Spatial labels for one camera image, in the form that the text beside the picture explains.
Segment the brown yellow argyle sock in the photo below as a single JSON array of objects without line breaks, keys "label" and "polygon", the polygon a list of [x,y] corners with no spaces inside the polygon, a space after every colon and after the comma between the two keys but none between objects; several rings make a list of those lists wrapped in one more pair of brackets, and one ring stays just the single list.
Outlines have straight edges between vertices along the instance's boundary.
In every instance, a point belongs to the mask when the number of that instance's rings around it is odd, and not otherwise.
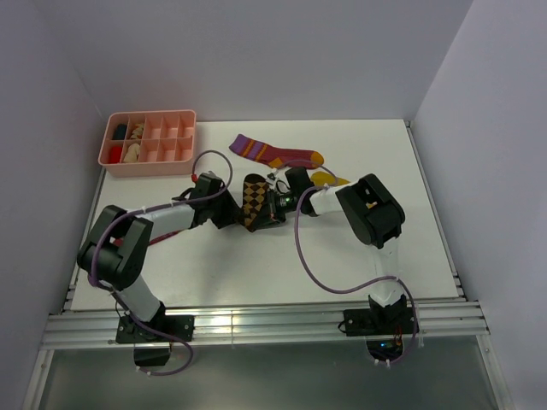
[{"label": "brown yellow argyle sock", "polygon": [[247,231],[257,231],[270,222],[269,192],[270,186],[263,176],[256,173],[245,176],[242,208],[238,221]]}]

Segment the maroon sock purple toe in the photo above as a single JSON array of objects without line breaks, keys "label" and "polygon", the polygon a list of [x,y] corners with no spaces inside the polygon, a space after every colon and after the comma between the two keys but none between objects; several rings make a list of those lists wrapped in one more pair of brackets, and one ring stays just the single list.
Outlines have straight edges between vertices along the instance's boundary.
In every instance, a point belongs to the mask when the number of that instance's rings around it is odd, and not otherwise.
[{"label": "maroon sock purple toe", "polygon": [[180,234],[182,232],[182,230],[178,230],[178,231],[171,231],[169,233],[165,233],[161,236],[158,236],[158,237],[154,237],[152,238],[150,241],[149,241],[149,246],[153,246],[157,243],[160,243],[164,240],[167,240],[171,237],[175,237],[176,235]]}]

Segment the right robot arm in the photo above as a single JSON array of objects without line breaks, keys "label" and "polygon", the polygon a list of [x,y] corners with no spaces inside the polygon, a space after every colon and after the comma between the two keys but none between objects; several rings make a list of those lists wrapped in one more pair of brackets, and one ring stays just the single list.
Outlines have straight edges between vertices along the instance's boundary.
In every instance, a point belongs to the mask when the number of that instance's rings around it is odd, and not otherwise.
[{"label": "right robot arm", "polygon": [[[295,214],[294,238],[304,271],[323,290],[346,295],[369,289],[368,303],[371,326],[387,333],[395,327],[399,314],[407,308],[411,295],[398,277],[397,240],[402,233],[405,213],[379,178],[370,173],[357,181],[334,186],[316,186],[303,167],[285,172],[287,192],[267,190],[265,202],[253,222],[257,230],[285,223],[288,213]],[[347,290],[335,290],[323,284],[310,270],[303,257],[299,240],[299,217],[317,217],[342,213],[356,238],[371,249],[374,277]]]}]

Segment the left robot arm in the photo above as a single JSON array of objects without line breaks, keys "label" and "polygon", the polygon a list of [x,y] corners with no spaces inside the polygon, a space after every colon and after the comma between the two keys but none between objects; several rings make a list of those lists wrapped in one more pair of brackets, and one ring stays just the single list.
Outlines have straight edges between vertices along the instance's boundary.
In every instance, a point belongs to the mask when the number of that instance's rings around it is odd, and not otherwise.
[{"label": "left robot arm", "polygon": [[110,292],[136,322],[136,332],[156,341],[174,327],[164,303],[142,277],[152,242],[210,221],[217,228],[235,224],[240,207],[221,178],[202,173],[193,187],[168,204],[133,211],[107,206],[81,246],[78,266],[90,284]]}]

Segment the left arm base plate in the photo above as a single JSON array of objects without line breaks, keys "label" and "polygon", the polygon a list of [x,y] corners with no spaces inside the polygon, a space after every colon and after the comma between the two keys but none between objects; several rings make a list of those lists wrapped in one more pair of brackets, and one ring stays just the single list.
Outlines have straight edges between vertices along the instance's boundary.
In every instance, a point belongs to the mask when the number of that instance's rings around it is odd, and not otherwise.
[{"label": "left arm base plate", "polygon": [[131,316],[119,319],[115,342],[118,344],[166,343],[192,340],[193,315],[167,315],[156,322],[139,324]]}]

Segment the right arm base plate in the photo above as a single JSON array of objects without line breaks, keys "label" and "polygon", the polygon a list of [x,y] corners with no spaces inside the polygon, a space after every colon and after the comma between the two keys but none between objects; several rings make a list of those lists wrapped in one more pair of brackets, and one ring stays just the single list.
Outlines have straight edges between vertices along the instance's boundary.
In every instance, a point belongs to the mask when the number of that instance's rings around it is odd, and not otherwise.
[{"label": "right arm base plate", "polygon": [[338,328],[348,337],[395,336],[397,333],[412,335],[415,327],[410,308],[394,317],[374,312],[371,308],[346,309]]}]

